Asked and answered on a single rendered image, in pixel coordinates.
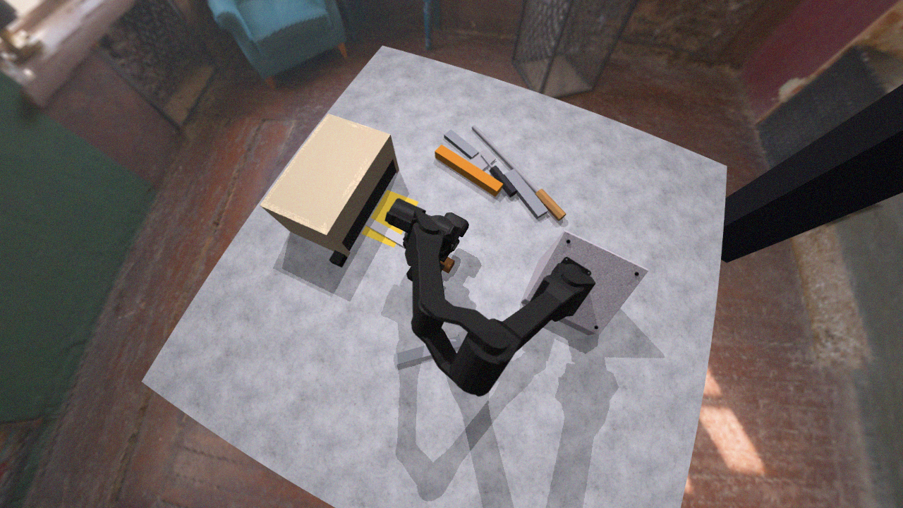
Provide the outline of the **orange-brown rounded cylinder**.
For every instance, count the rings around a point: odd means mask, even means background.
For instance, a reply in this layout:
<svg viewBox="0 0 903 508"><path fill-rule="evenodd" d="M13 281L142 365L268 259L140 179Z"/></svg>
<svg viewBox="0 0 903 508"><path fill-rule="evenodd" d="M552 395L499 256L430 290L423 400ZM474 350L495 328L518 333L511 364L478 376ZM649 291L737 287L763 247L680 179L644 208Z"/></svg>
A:
<svg viewBox="0 0 903 508"><path fill-rule="evenodd" d="M393 242L398 243L398 245L403 246L404 236L393 231L393 229L388 228L386 225L383 225L382 223L371 218L368 218L368 220L365 222L365 225L367 227L370 227L371 229L374 229L379 234L386 236L387 238L389 238L389 240L393 240ZM454 263L455 260L452 260L452 258L449 257L447 257L444 262L441 261L441 264L444 265L443 271L449 274L449 271L451 271L451 269L454 267Z"/></svg>

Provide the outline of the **tan rectangular box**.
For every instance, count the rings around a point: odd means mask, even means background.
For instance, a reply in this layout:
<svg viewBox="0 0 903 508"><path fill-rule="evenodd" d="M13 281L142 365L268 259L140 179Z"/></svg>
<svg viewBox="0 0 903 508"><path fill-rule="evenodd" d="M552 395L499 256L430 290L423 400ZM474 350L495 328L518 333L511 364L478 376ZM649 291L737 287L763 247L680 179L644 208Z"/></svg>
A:
<svg viewBox="0 0 903 508"><path fill-rule="evenodd" d="M260 206L343 267L398 171L391 134L327 114Z"/></svg>

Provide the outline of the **orange rectangular bar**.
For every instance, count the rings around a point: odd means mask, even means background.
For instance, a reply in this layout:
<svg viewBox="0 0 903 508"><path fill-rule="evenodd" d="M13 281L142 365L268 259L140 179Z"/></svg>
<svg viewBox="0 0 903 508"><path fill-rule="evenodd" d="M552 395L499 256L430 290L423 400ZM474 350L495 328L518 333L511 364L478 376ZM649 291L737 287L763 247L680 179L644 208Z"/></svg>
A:
<svg viewBox="0 0 903 508"><path fill-rule="evenodd" d="M435 159L449 165L451 169L468 178L472 183L483 188L483 190L492 194L495 198L501 191L503 183L492 176L488 176L486 171L483 171L474 164L468 163L466 159L460 157L460 155L456 155L456 153L452 152L447 147L443 147L443 145L435 149Z"/></svg>

